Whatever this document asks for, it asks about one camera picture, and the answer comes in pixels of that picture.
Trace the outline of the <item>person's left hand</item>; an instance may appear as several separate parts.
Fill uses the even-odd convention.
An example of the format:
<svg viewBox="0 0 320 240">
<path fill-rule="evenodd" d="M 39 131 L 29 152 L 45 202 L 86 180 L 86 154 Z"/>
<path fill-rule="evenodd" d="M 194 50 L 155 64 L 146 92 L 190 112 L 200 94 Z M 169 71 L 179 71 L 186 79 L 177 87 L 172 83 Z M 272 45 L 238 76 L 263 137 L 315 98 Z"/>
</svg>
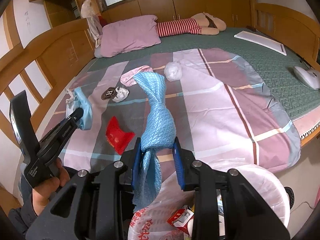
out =
<svg viewBox="0 0 320 240">
<path fill-rule="evenodd" d="M 70 181 L 70 176 L 67 170 L 63 167 L 61 159 L 57 158 L 55 163 L 59 169 L 59 176 L 45 180 L 32 191 L 33 210 L 37 216 L 40 215 L 49 203 L 51 194 L 60 186 L 63 187 L 68 181 Z"/>
</svg>

